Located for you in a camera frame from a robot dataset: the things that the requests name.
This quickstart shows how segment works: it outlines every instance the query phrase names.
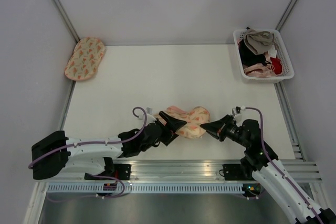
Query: white wall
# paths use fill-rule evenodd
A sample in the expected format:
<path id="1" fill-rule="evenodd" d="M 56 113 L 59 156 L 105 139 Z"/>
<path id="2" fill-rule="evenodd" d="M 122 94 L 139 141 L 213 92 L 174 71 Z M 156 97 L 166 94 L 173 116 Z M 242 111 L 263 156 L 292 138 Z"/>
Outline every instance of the white wall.
<path id="1" fill-rule="evenodd" d="M 235 29 L 275 27 L 290 0 L 61 0 L 80 37 L 106 45 L 233 43 Z"/>
<path id="2" fill-rule="evenodd" d="M 336 210 L 336 0 L 299 0 L 281 31 L 295 77 L 286 93 L 308 158 Z"/>
<path id="3" fill-rule="evenodd" d="M 0 0 L 0 216 L 23 221 L 33 189 L 31 146 L 57 129 L 75 42 L 51 0 Z"/>

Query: plastic basket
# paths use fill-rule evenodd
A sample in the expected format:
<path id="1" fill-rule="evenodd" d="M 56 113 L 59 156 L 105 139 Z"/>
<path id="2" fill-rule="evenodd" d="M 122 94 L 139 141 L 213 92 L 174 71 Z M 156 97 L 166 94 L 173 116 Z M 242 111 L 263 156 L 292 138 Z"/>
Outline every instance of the plastic basket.
<path id="1" fill-rule="evenodd" d="M 274 30 L 274 29 L 255 29 L 255 30 L 256 31 L 270 31 L 274 34 L 275 42 L 279 46 L 278 52 L 277 52 L 277 58 L 281 60 L 282 74 L 279 76 L 275 76 L 275 77 L 258 78 L 258 77 L 247 76 L 244 73 L 243 64 L 242 64 L 242 61 L 240 59 L 240 54 L 239 54 L 238 40 L 239 39 L 242 40 L 244 38 L 244 35 L 247 29 L 240 29 L 240 30 L 235 30 L 233 32 L 233 38 L 234 38 L 235 45 L 236 45 L 237 57 L 238 57 L 240 72 L 243 77 L 243 81 L 244 82 L 260 82 L 260 83 L 277 83 L 285 79 L 293 78 L 294 76 L 293 66 L 292 66 L 292 63 L 290 62 L 284 41 L 282 40 L 282 37 L 279 31 Z"/>

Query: red cloth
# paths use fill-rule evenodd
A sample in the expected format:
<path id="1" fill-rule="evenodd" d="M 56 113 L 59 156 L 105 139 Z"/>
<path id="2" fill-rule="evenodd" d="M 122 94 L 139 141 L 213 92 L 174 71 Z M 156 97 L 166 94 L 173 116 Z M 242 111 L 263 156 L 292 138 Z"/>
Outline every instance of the red cloth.
<path id="1" fill-rule="evenodd" d="M 281 65 L 281 61 L 278 58 L 272 58 L 271 57 L 271 62 L 272 65 L 274 66 L 274 73 L 275 74 L 281 74 L 282 73 L 282 65 Z"/>

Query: fabric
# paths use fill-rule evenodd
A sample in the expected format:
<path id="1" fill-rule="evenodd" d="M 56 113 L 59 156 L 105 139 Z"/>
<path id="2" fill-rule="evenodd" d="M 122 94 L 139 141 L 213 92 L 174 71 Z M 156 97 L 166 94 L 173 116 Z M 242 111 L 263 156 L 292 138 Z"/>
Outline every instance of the fabric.
<path id="1" fill-rule="evenodd" d="M 176 134 L 189 139 L 201 137 L 206 131 L 202 129 L 200 125 L 202 123 L 210 122 L 209 112 L 201 106 L 195 107 L 190 111 L 183 111 L 176 106 L 171 106 L 163 112 L 173 118 L 187 122 L 187 124 L 180 128 Z M 166 121 L 163 120 L 159 114 L 154 115 L 154 117 L 159 119 L 162 124 L 166 124 Z"/>
<path id="2" fill-rule="evenodd" d="M 251 67 L 244 68 L 244 73 L 251 77 L 267 78 L 277 76 L 273 70 L 274 66 L 271 64 L 265 67 L 263 64 L 258 63 Z"/>
<path id="3" fill-rule="evenodd" d="M 265 55 L 266 62 L 268 62 L 269 64 L 271 64 L 272 63 L 272 61 L 271 61 L 271 58 L 272 58 L 271 55 L 268 52 L 264 53 L 264 55 Z"/>
<path id="4" fill-rule="evenodd" d="M 279 75 L 282 73 L 282 64 L 280 59 L 271 57 L 272 65 L 274 66 L 274 73 Z"/>
<path id="5" fill-rule="evenodd" d="M 263 64 L 264 66 L 269 64 L 265 58 L 265 55 L 255 55 L 250 49 L 248 49 L 243 40 L 239 42 L 238 46 L 240 58 L 242 60 L 241 62 L 243 65 L 250 67 L 258 63 Z"/>
<path id="6" fill-rule="evenodd" d="M 271 49 L 275 44 L 274 39 L 274 34 L 269 31 L 248 29 L 244 35 L 244 43 L 254 55 L 261 55 Z"/>
<path id="7" fill-rule="evenodd" d="M 100 39 L 93 37 L 81 39 L 75 46 L 64 74 L 73 81 L 90 79 L 97 72 L 105 52 L 106 47 Z"/>

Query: cable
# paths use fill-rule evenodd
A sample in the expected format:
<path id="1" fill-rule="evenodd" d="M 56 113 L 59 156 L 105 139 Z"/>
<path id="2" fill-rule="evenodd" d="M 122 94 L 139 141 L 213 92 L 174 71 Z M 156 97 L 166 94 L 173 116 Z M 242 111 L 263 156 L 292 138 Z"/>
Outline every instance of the cable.
<path id="1" fill-rule="evenodd" d="M 259 196 L 261 195 L 262 192 L 264 192 L 265 190 L 261 191 L 263 187 L 260 187 L 260 194 L 255 194 L 254 192 L 252 192 L 251 190 L 249 191 L 251 194 L 255 195 L 255 196 Z"/>
<path id="2" fill-rule="evenodd" d="M 257 109 L 257 108 L 253 108 L 253 107 L 246 107 L 246 110 L 255 110 L 259 113 L 260 115 L 260 135 L 261 135 L 261 146 L 263 147 L 263 151 L 265 153 L 265 156 L 267 157 L 267 159 L 269 160 L 269 162 L 272 164 L 272 166 L 281 174 L 282 177 L 284 177 L 287 182 L 294 188 L 294 190 L 300 195 L 300 197 L 303 199 L 303 201 L 306 203 L 306 205 L 308 206 L 308 208 L 313 212 L 313 214 L 316 216 L 316 218 L 318 219 L 318 221 L 323 224 L 323 221 L 321 220 L 320 216 L 318 215 L 318 213 L 316 212 L 316 210 L 313 207 L 309 207 L 310 203 L 309 201 L 305 198 L 305 196 L 302 194 L 302 192 L 297 188 L 297 186 L 293 183 L 293 181 L 291 181 L 287 176 L 285 176 L 285 174 L 282 172 L 282 170 L 271 160 L 271 158 L 269 157 L 266 148 L 265 148 L 265 141 L 264 141 L 264 119 L 262 117 L 262 112 Z"/>
<path id="3" fill-rule="evenodd" d="M 129 141 L 132 141 L 133 139 L 136 139 L 143 131 L 143 129 L 146 127 L 146 123 L 147 123 L 147 114 L 146 114 L 146 111 L 141 108 L 141 107 L 135 107 L 133 110 L 132 110 L 132 113 L 133 115 L 135 115 L 136 117 L 139 117 L 138 115 L 135 114 L 135 110 L 141 110 L 142 113 L 144 114 L 144 122 L 143 122 L 143 125 L 141 127 L 141 129 L 132 137 L 130 137 L 129 139 L 126 139 L 126 140 L 122 140 L 122 141 L 115 141 L 115 142 L 107 142 L 107 144 L 122 144 L 122 143 L 127 143 Z M 89 142 L 83 142 L 83 143 L 78 143 L 77 145 L 78 146 L 82 146 L 82 145 L 88 145 L 88 144 L 106 144 L 105 141 L 89 141 Z M 74 147 L 75 144 L 68 144 L 68 145 L 64 145 L 64 146 L 61 146 L 59 148 L 56 148 L 44 155 L 42 155 L 41 157 L 38 157 L 37 159 L 35 159 L 34 161 L 32 161 L 29 165 L 28 165 L 28 169 L 33 169 L 33 166 L 41 161 L 42 159 L 46 158 L 47 156 L 53 154 L 53 153 L 56 153 L 56 152 L 59 152 L 61 150 L 64 150 L 64 149 L 67 149 L 67 148 L 71 148 L 71 147 Z"/>
<path id="4" fill-rule="evenodd" d="M 108 196 L 98 196 L 97 194 L 95 195 L 83 195 L 83 196 L 78 196 L 78 197 L 75 197 L 75 198 L 72 198 L 72 199 L 62 199 L 62 200 L 56 200 L 56 199 L 51 199 L 49 197 L 49 194 L 47 194 L 47 199 L 50 201 L 50 202 L 53 202 L 53 203 L 62 203 L 62 202 L 68 202 L 68 201 L 71 201 L 71 200 L 75 200 L 75 199 L 83 199 L 83 198 L 96 198 L 96 197 L 100 197 L 101 199 L 105 199 L 105 198 L 118 198 L 118 197 L 121 197 L 122 194 L 124 193 L 126 187 L 125 187 L 125 184 L 118 178 L 115 178 L 115 177 L 109 177 L 109 176 L 99 176 L 99 175 L 92 175 L 90 174 L 92 177 L 96 177 L 96 178 L 107 178 L 107 179 L 110 179 L 110 180 L 115 180 L 117 182 L 119 182 L 122 186 L 122 190 L 120 193 L 116 194 L 116 195 L 108 195 Z"/>
<path id="5" fill-rule="evenodd" d="M 237 194 L 233 194 L 233 196 L 241 198 L 241 199 L 247 199 L 247 200 L 250 200 L 250 199 L 260 199 L 265 194 L 265 192 L 266 192 L 266 190 L 263 190 L 258 196 L 253 196 L 253 197 L 246 197 L 246 196 L 237 195 Z"/>
<path id="6" fill-rule="evenodd" d="M 220 169 L 220 170 L 218 171 L 218 174 L 220 174 L 223 178 L 225 178 L 225 176 L 224 176 L 224 170 L 223 170 L 223 169 Z"/>

